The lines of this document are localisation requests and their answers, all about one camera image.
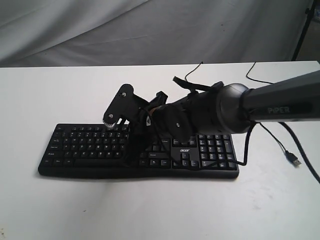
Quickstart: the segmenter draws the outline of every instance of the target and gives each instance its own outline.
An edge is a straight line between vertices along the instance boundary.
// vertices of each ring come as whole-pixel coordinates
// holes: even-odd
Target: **gray backdrop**
[[[289,61],[312,0],[3,4],[0,65],[31,67]]]

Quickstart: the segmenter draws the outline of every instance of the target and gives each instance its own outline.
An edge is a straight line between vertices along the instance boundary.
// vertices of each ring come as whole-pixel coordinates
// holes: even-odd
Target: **white table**
[[[205,64],[189,76],[243,83],[252,63]],[[236,180],[82,180],[42,177],[37,167],[57,123],[101,123],[119,87],[151,100],[188,91],[173,76],[195,65],[0,68],[0,240],[317,240],[320,186],[291,166],[259,126]],[[320,69],[317,62],[257,63],[252,78],[277,82]],[[266,124],[297,156],[289,134]],[[290,123],[320,173],[320,122]],[[242,161],[245,135],[234,135]]]

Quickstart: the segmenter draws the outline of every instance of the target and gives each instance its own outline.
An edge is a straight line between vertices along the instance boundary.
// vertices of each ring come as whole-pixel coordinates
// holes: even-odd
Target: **usb connector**
[[[285,151],[284,155],[286,157],[286,159],[295,167],[298,167],[301,162],[298,160],[298,158],[296,157],[296,155],[294,155],[292,152],[289,151]]]

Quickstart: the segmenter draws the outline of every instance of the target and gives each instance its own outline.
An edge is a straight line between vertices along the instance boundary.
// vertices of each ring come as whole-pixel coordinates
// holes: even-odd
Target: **spacebar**
[[[120,159],[78,158],[74,160],[74,167],[113,167],[121,164]]]

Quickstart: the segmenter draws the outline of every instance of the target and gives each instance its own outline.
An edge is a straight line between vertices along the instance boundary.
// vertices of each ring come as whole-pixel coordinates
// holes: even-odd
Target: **black keyboard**
[[[58,124],[38,171],[43,176],[90,179],[152,177],[229,178],[239,175],[230,135],[197,135],[188,142],[155,141],[132,167],[117,166],[126,152],[127,126]],[[180,164],[171,162],[165,149]]]

